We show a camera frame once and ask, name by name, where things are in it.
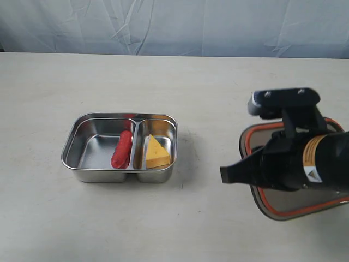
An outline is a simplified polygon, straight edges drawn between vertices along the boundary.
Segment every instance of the white fabric backdrop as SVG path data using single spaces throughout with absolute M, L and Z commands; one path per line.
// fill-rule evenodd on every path
M 348 0 L 0 0 L 5 51 L 349 57 Z

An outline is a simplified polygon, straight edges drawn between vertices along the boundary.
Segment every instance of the cheese wedge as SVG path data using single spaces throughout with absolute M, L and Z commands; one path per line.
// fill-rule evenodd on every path
M 162 165 L 168 165 L 170 163 L 170 154 L 152 135 L 150 135 L 149 137 L 146 162 L 147 169 L 156 168 Z

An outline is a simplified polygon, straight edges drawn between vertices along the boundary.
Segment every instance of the yellow warning label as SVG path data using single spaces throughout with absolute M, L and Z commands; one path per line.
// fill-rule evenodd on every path
M 309 140 L 303 152 L 303 166 L 315 166 L 316 148 L 324 137 L 325 135 L 319 135 Z

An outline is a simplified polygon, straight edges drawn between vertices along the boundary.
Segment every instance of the container lid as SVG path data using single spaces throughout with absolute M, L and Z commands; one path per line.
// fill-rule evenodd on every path
M 326 118 L 329 130 L 343 132 L 342 127 Z M 258 124 L 247 128 L 241 135 L 239 148 L 241 157 L 252 153 L 253 149 L 264 146 L 275 131 L 284 129 L 282 122 Z M 285 221 L 310 213 L 329 209 L 349 201 L 349 193 L 300 189 L 284 192 L 251 186 L 251 191 L 259 209 L 269 218 Z

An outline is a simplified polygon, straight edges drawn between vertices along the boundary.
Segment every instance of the orange gasket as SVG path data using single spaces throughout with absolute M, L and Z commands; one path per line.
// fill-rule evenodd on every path
M 325 118 L 326 122 L 331 122 L 333 124 L 336 124 L 338 127 L 341 127 L 336 121 L 334 121 L 331 118 Z M 246 147 L 246 151 L 247 154 L 250 155 L 252 154 L 252 149 L 250 148 L 250 139 L 252 137 L 252 134 L 256 131 L 261 131 L 261 130 L 269 130 L 269 129 L 274 129 L 274 128 L 282 128 L 284 127 L 284 124 L 282 122 L 279 123 L 271 123 L 271 124 L 263 124 L 260 126 L 254 126 L 251 127 L 251 129 L 248 131 L 248 134 L 246 135 L 246 139 L 245 139 L 245 147 Z M 258 192 L 260 194 L 261 200 L 264 204 L 264 206 L 274 215 L 280 216 L 280 217 L 289 217 L 289 216 L 297 216 L 299 214 L 304 214 L 304 213 L 308 213 L 308 212 L 314 212 L 317 211 L 319 209 L 325 209 L 326 207 L 330 207 L 332 205 L 335 204 L 339 204 L 341 202 L 345 202 L 345 201 L 349 201 L 349 196 L 345 196 L 343 198 L 339 198 L 339 199 L 335 199 L 326 203 L 322 203 L 322 204 L 318 204 L 315 206 L 308 206 L 308 207 L 303 207 L 301 209 L 297 209 L 294 211 L 278 211 L 276 209 L 274 209 L 268 202 L 266 195 L 264 194 L 264 190 L 263 188 L 258 187 Z

